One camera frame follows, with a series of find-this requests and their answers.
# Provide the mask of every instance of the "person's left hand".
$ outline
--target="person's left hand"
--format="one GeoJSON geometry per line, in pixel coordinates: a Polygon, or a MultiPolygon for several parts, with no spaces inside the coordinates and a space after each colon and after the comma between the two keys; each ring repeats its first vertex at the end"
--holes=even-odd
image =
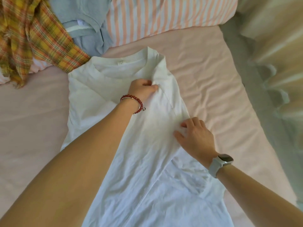
{"type": "Polygon", "coordinates": [[[157,90],[158,85],[152,85],[151,80],[137,79],[132,81],[128,94],[137,97],[144,103],[146,99],[157,90]]]}

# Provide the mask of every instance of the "person's right arm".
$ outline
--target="person's right arm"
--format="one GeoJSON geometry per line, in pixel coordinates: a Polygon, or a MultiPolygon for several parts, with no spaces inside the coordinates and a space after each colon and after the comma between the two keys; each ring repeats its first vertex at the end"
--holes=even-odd
{"type": "MultiPolygon", "coordinates": [[[[187,136],[175,131],[177,141],[208,169],[218,156],[213,134],[197,117],[185,120],[181,126],[187,127],[187,136]]],[[[256,227],[303,226],[303,212],[235,166],[222,167],[216,176],[256,227]]]]}

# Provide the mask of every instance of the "gray floor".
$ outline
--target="gray floor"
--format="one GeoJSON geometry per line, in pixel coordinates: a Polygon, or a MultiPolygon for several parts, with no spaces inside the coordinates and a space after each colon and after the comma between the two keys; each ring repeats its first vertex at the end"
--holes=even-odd
{"type": "Polygon", "coordinates": [[[252,40],[241,36],[238,28],[241,24],[240,16],[236,15],[227,23],[220,26],[224,39],[228,45],[235,66],[245,86],[248,98],[260,120],[267,139],[275,149],[281,165],[297,194],[298,205],[303,202],[303,164],[300,163],[298,150],[293,144],[294,130],[292,126],[276,115],[273,102],[282,101],[281,95],[268,92],[264,88],[264,80],[269,78],[271,72],[265,67],[257,67],[250,61],[254,43],[252,40]]]}

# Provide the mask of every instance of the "person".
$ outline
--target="person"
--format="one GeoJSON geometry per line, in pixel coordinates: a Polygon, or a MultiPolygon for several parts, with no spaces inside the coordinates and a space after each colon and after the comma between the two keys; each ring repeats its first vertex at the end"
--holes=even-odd
{"type": "MultiPolygon", "coordinates": [[[[142,102],[158,86],[150,80],[134,80],[129,95],[142,102]]],[[[76,138],[32,180],[0,220],[2,227],[80,227],[118,149],[131,116],[138,110],[134,99],[123,99],[104,119],[76,138]]],[[[209,169],[218,156],[214,136],[199,118],[185,120],[179,144],[209,169]]],[[[216,177],[236,199],[253,224],[302,226],[303,213],[271,190],[229,164],[216,177]]]]}

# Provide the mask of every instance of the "wrinkled bed sheet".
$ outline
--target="wrinkled bed sheet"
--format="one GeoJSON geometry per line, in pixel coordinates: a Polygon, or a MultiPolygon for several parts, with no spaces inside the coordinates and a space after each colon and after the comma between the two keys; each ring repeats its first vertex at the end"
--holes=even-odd
{"type": "MultiPolygon", "coordinates": [[[[218,152],[291,203],[296,197],[254,112],[218,26],[192,27],[109,49],[125,57],[149,46],[166,56],[191,116],[215,136],[218,152]]],[[[67,134],[68,77],[54,66],[16,90],[0,86],[0,217],[60,150],[67,134]]],[[[225,203],[235,226],[253,226],[231,195],[225,203]]]]}

